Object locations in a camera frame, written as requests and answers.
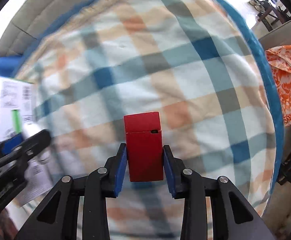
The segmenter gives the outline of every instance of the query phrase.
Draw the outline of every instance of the floor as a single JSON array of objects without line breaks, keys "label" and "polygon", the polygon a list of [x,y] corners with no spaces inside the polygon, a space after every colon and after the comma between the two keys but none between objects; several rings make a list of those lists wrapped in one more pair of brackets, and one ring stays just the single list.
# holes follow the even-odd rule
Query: floor
[{"label": "floor", "polygon": [[[0,37],[2,36],[9,21],[19,10],[22,4],[26,0],[9,0],[0,12]],[[249,0],[226,0],[230,3],[245,19],[247,26],[255,33],[257,38],[268,33],[268,30],[262,22],[258,22],[259,13],[252,5],[249,4]],[[285,154],[291,149],[291,128],[286,130],[286,148]],[[12,219],[16,222],[17,228],[20,228],[26,219],[26,216],[22,209],[16,208],[13,204],[9,204],[8,209],[12,216]],[[264,213],[263,219],[267,226],[273,231],[277,232],[284,223],[287,221],[287,216],[291,213],[291,185],[286,184],[284,186],[276,185],[274,193],[271,197],[269,205]]]}]

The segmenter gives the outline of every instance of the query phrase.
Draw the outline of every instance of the blue gripper pad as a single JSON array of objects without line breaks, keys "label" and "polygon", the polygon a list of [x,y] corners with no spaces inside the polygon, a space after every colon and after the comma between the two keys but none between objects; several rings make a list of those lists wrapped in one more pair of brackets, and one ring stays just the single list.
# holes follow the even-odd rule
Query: blue gripper pad
[{"label": "blue gripper pad", "polygon": [[119,161],[119,166],[117,169],[117,173],[115,175],[115,189],[114,194],[117,197],[122,189],[122,184],[124,182],[124,174],[127,168],[127,147],[124,146],[122,150],[121,160]]},{"label": "blue gripper pad", "polygon": [[171,167],[171,163],[169,161],[168,155],[163,148],[163,168],[164,168],[164,173],[167,178],[167,187],[169,189],[170,194],[174,198],[176,193],[175,193],[175,178],[173,174],[173,170]]},{"label": "blue gripper pad", "polygon": [[13,136],[11,139],[6,140],[4,146],[2,147],[3,155],[7,155],[12,152],[12,149],[23,142],[21,133]]}]

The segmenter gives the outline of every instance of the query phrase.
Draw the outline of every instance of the barcode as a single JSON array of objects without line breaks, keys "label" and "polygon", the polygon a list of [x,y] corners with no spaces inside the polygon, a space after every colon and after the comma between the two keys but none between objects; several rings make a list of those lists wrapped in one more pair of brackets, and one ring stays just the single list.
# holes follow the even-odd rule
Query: barcode
[{"label": "barcode", "polygon": [[26,87],[24,86],[22,88],[22,97],[24,100],[29,100],[31,96],[31,91],[30,91],[30,87]]}]

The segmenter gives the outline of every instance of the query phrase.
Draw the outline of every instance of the blue blanket edge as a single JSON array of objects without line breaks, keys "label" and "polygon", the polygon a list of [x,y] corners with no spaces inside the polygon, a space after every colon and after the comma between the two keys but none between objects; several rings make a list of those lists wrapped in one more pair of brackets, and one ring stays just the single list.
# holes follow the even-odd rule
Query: blue blanket edge
[{"label": "blue blanket edge", "polygon": [[271,182],[270,193],[273,192],[274,184],[279,174],[279,168],[281,165],[281,159],[283,154],[283,143],[284,143],[284,123],[281,110],[281,102],[277,87],[272,77],[272,72],[269,63],[265,57],[264,49],[261,46],[259,40],[256,38],[254,33],[248,28],[243,17],[225,0],[216,0],[228,15],[235,22],[237,28],[240,30],[246,43],[249,45],[252,55],[255,58],[261,77],[264,83],[265,92],[268,99],[270,113],[274,123],[275,138],[276,138],[276,155],[274,162],[274,171]]}]

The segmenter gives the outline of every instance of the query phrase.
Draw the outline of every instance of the beige couch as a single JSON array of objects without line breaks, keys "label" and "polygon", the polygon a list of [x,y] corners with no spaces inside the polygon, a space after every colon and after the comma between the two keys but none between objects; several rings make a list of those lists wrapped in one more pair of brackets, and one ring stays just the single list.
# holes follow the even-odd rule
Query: beige couch
[{"label": "beige couch", "polygon": [[281,45],[291,45],[291,20],[259,38],[259,41],[264,50]]},{"label": "beige couch", "polygon": [[60,15],[84,0],[27,0],[0,39],[0,57],[21,55]]}]

